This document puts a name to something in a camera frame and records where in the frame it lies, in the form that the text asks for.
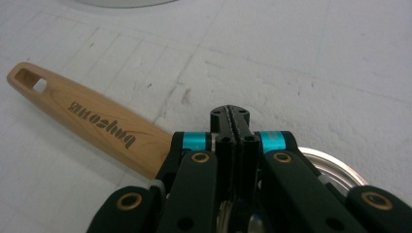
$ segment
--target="black plastic part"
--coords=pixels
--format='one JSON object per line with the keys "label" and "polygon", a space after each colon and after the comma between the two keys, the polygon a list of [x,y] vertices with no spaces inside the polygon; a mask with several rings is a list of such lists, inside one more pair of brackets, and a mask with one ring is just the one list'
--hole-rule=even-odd
{"label": "black plastic part", "polygon": [[321,172],[300,152],[296,139],[294,138],[293,134],[289,131],[281,131],[285,138],[286,142],[286,150],[294,153],[295,155],[299,156],[300,159],[306,164],[306,166],[312,171],[315,176],[320,176]]}
{"label": "black plastic part", "polygon": [[210,113],[211,133],[219,134],[215,138],[215,155],[219,160],[218,187],[221,199],[229,199],[234,192],[233,170],[236,139],[231,130],[227,106],[212,110]]}
{"label": "black plastic part", "polygon": [[[141,195],[141,203],[131,210],[118,208],[119,199],[127,193]],[[94,216],[87,233],[155,232],[155,209],[152,194],[142,187],[128,186],[114,192]]]}
{"label": "black plastic part", "polygon": [[208,132],[206,132],[206,150],[212,150],[212,134]]}
{"label": "black plastic part", "polygon": [[184,134],[185,132],[176,132],[173,134],[170,151],[155,177],[157,180],[163,181],[166,187],[166,193],[170,192],[179,170],[183,153],[182,147]]}
{"label": "black plastic part", "polygon": [[340,203],[344,204],[345,203],[345,196],[340,193],[340,191],[338,189],[336,189],[335,186],[333,186],[333,184],[331,183],[326,183],[325,187],[330,191],[330,193],[332,193],[337,200],[339,200]]}
{"label": "black plastic part", "polygon": [[252,213],[253,208],[249,200],[236,199],[231,209],[227,232],[248,232],[249,219]]}
{"label": "black plastic part", "polygon": [[235,153],[235,185],[241,200],[253,203],[257,184],[260,137],[249,129],[249,112],[231,106],[232,130],[237,140]]}
{"label": "black plastic part", "polygon": [[412,209],[380,188],[370,185],[352,188],[346,207],[369,232],[412,232]]}
{"label": "black plastic part", "polygon": [[[278,152],[292,160],[274,159]],[[272,150],[264,155],[261,194],[270,223],[281,231],[366,232],[300,157],[290,151]],[[283,221],[279,221],[279,214],[285,215]]]}
{"label": "black plastic part", "polygon": [[[195,162],[192,156],[203,153],[206,162]],[[183,160],[170,196],[164,206],[158,233],[216,231],[218,159],[209,151],[190,151]]]}

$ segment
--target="metal rim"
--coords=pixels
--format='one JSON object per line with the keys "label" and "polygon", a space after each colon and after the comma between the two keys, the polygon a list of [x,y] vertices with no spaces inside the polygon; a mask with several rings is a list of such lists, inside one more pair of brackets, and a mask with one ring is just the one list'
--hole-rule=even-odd
{"label": "metal rim", "polygon": [[354,186],[367,185],[361,175],[339,159],[318,150],[308,148],[299,148],[299,150],[322,174],[330,176],[346,190]]}
{"label": "metal rim", "polygon": [[227,227],[229,223],[231,209],[233,207],[233,203],[230,201],[223,201],[221,203],[221,209],[218,214],[218,222],[217,222],[217,232],[227,232]]}

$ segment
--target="screw head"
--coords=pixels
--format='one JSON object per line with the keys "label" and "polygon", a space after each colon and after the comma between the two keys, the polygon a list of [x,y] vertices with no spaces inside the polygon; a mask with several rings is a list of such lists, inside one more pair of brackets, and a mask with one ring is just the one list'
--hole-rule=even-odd
{"label": "screw head", "polygon": [[361,194],[361,198],[369,206],[372,206],[382,211],[388,211],[394,207],[391,200],[389,200],[386,196],[374,191],[363,192]]}
{"label": "screw head", "polygon": [[292,162],[292,158],[290,155],[282,152],[278,152],[273,154],[273,159],[281,163],[289,163]]}
{"label": "screw head", "polygon": [[129,192],[119,198],[117,207],[121,211],[130,211],[142,203],[143,197],[137,192]]}
{"label": "screw head", "polygon": [[191,161],[195,163],[205,163],[209,161],[210,156],[206,153],[196,153],[191,156]]}

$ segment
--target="blue stripe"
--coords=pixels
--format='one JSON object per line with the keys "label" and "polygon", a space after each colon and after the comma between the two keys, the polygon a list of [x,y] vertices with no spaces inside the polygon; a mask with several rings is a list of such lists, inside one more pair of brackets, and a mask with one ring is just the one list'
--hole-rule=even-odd
{"label": "blue stripe", "polygon": [[263,154],[271,150],[284,150],[286,142],[280,131],[259,131]]}
{"label": "blue stripe", "polygon": [[206,150],[205,132],[185,132],[183,150]]}

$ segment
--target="hanging hole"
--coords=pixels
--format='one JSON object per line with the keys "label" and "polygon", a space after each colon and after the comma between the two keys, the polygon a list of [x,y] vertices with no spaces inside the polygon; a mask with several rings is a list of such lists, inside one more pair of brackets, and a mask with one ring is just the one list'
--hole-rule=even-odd
{"label": "hanging hole", "polygon": [[178,220],[178,228],[182,231],[189,231],[193,228],[193,219],[190,217],[183,217]]}
{"label": "hanging hole", "polygon": [[329,217],[326,219],[326,224],[328,227],[335,231],[343,231],[345,230],[345,225],[343,225],[342,221],[336,219],[334,217]]}
{"label": "hanging hole", "polygon": [[45,92],[47,85],[48,85],[48,82],[45,79],[40,78],[39,81],[37,81],[33,85],[33,90],[36,91],[37,93],[43,93]]}

